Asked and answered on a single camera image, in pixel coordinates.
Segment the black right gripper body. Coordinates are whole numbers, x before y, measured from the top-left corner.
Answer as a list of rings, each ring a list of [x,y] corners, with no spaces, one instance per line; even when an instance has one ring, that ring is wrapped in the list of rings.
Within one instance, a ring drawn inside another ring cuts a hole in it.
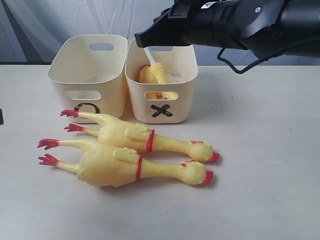
[[[169,46],[274,49],[273,0],[176,0],[167,14]]]

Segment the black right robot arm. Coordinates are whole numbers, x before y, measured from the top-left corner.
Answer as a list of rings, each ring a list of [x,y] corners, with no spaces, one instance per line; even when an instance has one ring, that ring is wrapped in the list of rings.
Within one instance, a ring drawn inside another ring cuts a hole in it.
[[[135,34],[138,47],[201,45],[249,50],[262,58],[319,57],[317,0],[177,0]]]

